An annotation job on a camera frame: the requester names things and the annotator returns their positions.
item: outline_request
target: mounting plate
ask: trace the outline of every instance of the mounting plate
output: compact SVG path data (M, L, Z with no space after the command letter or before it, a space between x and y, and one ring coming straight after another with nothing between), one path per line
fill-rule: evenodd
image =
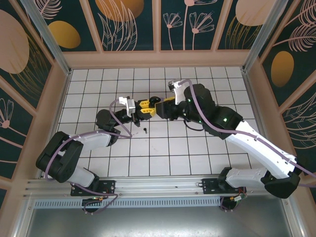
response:
M222 190L219 187L218 179L212 178L212 179L202 179L201 188L203 188L204 194L238 194L239 189L233 188L227 185L225 188L226 190Z
M99 186L95 192L104 194L113 194L115 191L115 180L100 180ZM99 197L100 195L88 193L77 186L71 187L70 196L73 197Z

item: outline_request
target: enclosure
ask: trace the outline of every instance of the enclosure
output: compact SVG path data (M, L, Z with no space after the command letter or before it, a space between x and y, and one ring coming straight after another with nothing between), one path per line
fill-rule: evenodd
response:
M287 199L248 189L240 209L221 212L220 196L197 183L263 165L182 119L127 124L131 139L80 155L78 166L116 182L119 198L101 214L108 229L35 163L57 131L96 130L97 113L119 97L170 98L169 81L190 79L316 173L315 16L315 0L0 2L0 236L314 236L314 189ZM90 228L57 228L72 216Z

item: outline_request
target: cable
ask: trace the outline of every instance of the cable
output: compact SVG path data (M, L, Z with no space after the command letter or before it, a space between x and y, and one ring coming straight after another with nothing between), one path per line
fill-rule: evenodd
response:
M113 111L112 111L112 106L117 102L119 101L118 99L113 101L111 104L110 104L110 108L109 108L109 111L110 111L110 114L111 116L115 119L116 122L118 122L118 124L120 126L123 127L123 129L128 133L128 136L125 136L125 135L120 135L120 134L116 134L116 133L112 133L112 132L107 132L107 131L93 131L93 132L86 132L86 133L83 133L83 134L80 134L80 135L76 135L76 136L73 136L73 137L70 137L69 139L67 139L65 142L63 142L60 147L57 148L57 150L55 151L55 153L53 154L53 156L51 157L47 167L46 167L46 170L45 170L45 179L47 181L53 181L54 179L50 179L48 177L48 171L50 169L50 166L51 164L53 163L54 159L56 158L56 156L58 155L58 153L61 151L61 149L67 144L69 143L70 141L74 140L74 139L77 139L77 138L81 138L81 137L84 137L84 136L87 136L87 135L92 135L92 134L96 134L96 133L100 133L100 134L109 134L109 135L113 135L113 136L118 136L118 137L123 137L123 138L132 138L132 134L130 131L128 131L128 129L123 125L123 123L121 123L121 121L114 115ZM97 192L94 192L94 191L91 191L89 189L86 189L85 187L79 185L79 184L75 184L73 183L73 185L81 188L82 190L85 190L86 192L88 193L91 193L91 194L96 194L98 196L101 196L101 197L113 197L115 196L115 198L113 198L113 200L111 200L105 207L102 207L102 208L99 208L98 210L96 210L94 213L97 214L97 213L100 213L101 211L104 211L109 205L111 205L117 198L118 198L118 195L117 194L104 194L104 193L97 193ZM84 205L83 209L85 211L86 214L88 214L89 212L86 211L86 207L89 205L89 204L92 204L92 203L95 203L97 201L91 201L91 202L88 202L86 203L86 205Z
M203 128L202 129L191 128L190 126L187 125L187 121L183 120L183 122L188 129L191 129L193 131L201 132L204 130Z
M283 155L281 152L279 152L277 149L275 149L273 146L271 146L268 142L266 142L265 140L261 139L260 137L257 137L256 135L253 135L251 133L248 132L244 132L244 131L238 131L238 130L224 130L221 128L217 128L215 127L213 124L211 124L208 119L205 117L202 109L200 108L199 104L198 104L198 100L196 98L196 94L194 92L194 88L193 88L193 84L189 79L185 79L181 82L179 82L179 85L182 85L184 83L189 83L190 85L190 91L192 94L192 98L194 101L194 104L197 108L197 111L199 113L199 115L201 116L201 118L204 120L204 122L211 127L212 129L214 129L215 131L218 132L223 132L223 133L230 133L230 134L242 134L242 135L246 135L248 137L251 137L259 142L261 142L262 144L264 144L266 147L270 148L272 151L274 151L275 153L277 153L283 160L287 161L288 163L290 163L291 165L295 166L296 168L300 169L301 171L308 173L309 175L311 175L312 177L316 178L316 175L313 174L312 172L308 171L307 169L305 169L304 167L300 166L299 164L294 163L293 161L291 161L289 158L287 158L285 155Z

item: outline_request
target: gray floor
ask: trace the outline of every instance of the gray floor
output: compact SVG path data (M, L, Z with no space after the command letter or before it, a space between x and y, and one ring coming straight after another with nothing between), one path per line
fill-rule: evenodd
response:
M28 237L289 237L280 199L248 197L234 212L219 207L34 211Z

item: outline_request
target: white grid floor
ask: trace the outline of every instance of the white grid floor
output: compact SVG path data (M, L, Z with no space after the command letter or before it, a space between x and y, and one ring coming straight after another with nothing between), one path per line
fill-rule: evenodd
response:
M97 112L108 109L120 96L135 101L170 97L167 84L177 78L202 83L216 103L236 110L257 130L238 67L184 67L74 70L58 131L80 134L97 129ZM116 104L115 111L120 109L123 105ZM189 126L201 127L196 123ZM140 128L134 124L126 127L132 139L119 139L111 147L81 154L79 165L100 177L219 174L226 166L262 167L235 145L204 131L187 129L181 119L166 121L155 116L141 122Z

